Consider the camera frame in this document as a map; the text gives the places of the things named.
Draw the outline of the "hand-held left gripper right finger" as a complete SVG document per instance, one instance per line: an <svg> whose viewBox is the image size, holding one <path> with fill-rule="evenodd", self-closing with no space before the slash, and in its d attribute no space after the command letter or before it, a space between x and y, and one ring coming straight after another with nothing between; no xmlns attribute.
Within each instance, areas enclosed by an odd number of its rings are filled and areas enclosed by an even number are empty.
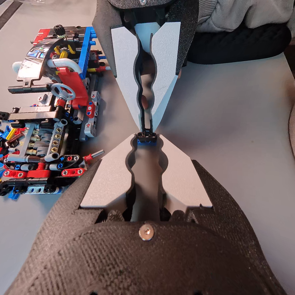
<svg viewBox="0 0 295 295"><path fill-rule="evenodd" d="M212 209L191 158L160 134L157 149L162 169L158 188L160 221L168 221L175 211L186 214L193 209Z"/></svg>

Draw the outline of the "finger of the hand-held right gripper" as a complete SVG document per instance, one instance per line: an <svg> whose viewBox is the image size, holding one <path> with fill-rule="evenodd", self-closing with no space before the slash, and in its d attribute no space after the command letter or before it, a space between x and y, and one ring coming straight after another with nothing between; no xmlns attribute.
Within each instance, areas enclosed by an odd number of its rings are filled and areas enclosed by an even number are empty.
<svg viewBox="0 0 295 295"><path fill-rule="evenodd" d="M126 27L111 29L116 81L126 101L129 111L140 131L144 129L144 114L139 106L139 94L142 93L139 78L138 58L141 53L141 42Z"/></svg>
<svg viewBox="0 0 295 295"><path fill-rule="evenodd" d="M150 53L156 65L152 83L154 104L151 109L152 129L161 122L178 76L176 64L181 22L166 22L151 39Z"/></svg>

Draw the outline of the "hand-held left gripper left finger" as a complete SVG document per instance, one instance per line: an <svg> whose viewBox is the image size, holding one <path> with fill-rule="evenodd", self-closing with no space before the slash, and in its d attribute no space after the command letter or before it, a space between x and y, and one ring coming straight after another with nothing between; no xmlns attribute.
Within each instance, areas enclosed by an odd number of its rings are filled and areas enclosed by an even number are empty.
<svg viewBox="0 0 295 295"><path fill-rule="evenodd" d="M82 208L100 208L106 213L118 210L126 221L131 220L135 203L135 164L137 135L131 134L106 154L80 204Z"/></svg>

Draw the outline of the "black lego perpendicular connector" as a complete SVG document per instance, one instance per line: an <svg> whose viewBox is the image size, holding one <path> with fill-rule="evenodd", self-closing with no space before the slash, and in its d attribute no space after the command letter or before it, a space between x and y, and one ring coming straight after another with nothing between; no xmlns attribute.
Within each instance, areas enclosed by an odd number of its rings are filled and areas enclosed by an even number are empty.
<svg viewBox="0 0 295 295"><path fill-rule="evenodd" d="M137 133L137 139L140 143L155 143L157 141L157 134L150 131Z"/></svg>

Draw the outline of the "lego car model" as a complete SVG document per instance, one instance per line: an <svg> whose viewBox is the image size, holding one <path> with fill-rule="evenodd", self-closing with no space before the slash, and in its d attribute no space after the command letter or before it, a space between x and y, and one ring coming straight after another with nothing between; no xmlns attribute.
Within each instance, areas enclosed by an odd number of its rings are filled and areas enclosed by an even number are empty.
<svg viewBox="0 0 295 295"><path fill-rule="evenodd" d="M98 77L110 70L94 39L93 27L40 29L24 60L13 64L21 85L9 93L38 94L38 102L1 112L5 127L24 134L16 147L1 148L2 197L62 194L104 152L79 154L80 144L96 136Z"/></svg>

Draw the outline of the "person's right forearm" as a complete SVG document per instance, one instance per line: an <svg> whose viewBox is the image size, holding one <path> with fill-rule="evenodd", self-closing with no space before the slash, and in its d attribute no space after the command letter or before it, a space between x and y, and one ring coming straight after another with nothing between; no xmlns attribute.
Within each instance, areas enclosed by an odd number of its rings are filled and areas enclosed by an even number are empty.
<svg viewBox="0 0 295 295"><path fill-rule="evenodd" d="M248 28L286 23L292 0L200 0L196 32L231 32L242 23Z"/></svg>

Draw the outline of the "pile of loose lego pieces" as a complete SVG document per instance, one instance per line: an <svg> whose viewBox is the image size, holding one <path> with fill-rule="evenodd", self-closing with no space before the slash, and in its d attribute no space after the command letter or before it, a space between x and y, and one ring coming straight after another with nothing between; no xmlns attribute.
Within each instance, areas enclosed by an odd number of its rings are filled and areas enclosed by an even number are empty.
<svg viewBox="0 0 295 295"><path fill-rule="evenodd" d="M0 148L16 147L19 144L19 139L23 136L24 134L20 130L7 125L4 131L0 130Z"/></svg>

